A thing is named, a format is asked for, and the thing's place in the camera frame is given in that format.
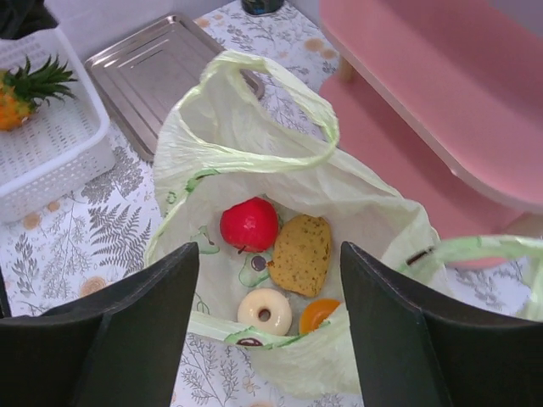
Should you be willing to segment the red toy apple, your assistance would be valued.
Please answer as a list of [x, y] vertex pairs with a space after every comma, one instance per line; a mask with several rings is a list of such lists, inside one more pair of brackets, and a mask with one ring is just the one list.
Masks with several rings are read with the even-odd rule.
[[277, 212], [265, 199], [251, 198], [222, 213], [220, 232], [223, 240], [239, 252], [264, 252], [273, 246], [279, 233]]

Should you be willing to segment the green plastic grocery bag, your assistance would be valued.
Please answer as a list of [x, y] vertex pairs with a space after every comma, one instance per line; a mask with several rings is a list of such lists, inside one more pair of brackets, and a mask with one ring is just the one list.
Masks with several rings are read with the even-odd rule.
[[201, 246], [188, 331], [221, 343], [250, 333], [256, 371], [286, 393], [309, 398], [360, 392], [347, 310], [340, 307], [314, 333], [284, 336], [236, 322], [248, 288], [238, 279], [244, 255], [219, 240], [223, 210], [259, 197], [280, 221], [314, 215], [333, 232], [324, 290], [343, 296], [339, 246], [357, 243], [385, 264], [447, 296], [444, 263], [499, 254], [529, 256], [529, 298], [522, 321], [542, 318], [542, 243], [527, 237], [441, 241], [423, 206], [406, 199], [357, 159], [338, 149], [331, 104], [280, 64], [227, 50], [204, 68], [199, 83], [171, 109], [154, 156], [154, 190], [162, 223], [145, 254], [153, 264], [189, 240]]

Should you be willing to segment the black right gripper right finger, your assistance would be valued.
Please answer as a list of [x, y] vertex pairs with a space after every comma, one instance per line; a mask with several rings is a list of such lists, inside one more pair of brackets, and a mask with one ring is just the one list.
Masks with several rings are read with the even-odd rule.
[[353, 243], [340, 271], [364, 405], [541, 405], [540, 322], [450, 298]]

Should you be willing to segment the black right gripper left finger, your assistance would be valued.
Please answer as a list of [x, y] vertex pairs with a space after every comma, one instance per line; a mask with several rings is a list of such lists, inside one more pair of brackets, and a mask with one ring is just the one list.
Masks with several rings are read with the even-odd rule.
[[39, 316], [1, 302], [4, 406], [167, 406], [199, 274], [187, 243]]

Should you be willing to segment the toy pineapple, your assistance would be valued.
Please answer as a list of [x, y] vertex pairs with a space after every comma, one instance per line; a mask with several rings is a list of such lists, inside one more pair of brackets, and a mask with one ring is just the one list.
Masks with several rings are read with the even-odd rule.
[[64, 101], [76, 96], [68, 86], [77, 82], [68, 63], [61, 64], [59, 56], [48, 59], [34, 69], [28, 55], [25, 64], [13, 70], [1, 70], [1, 131], [21, 127], [43, 104], [54, 98]]

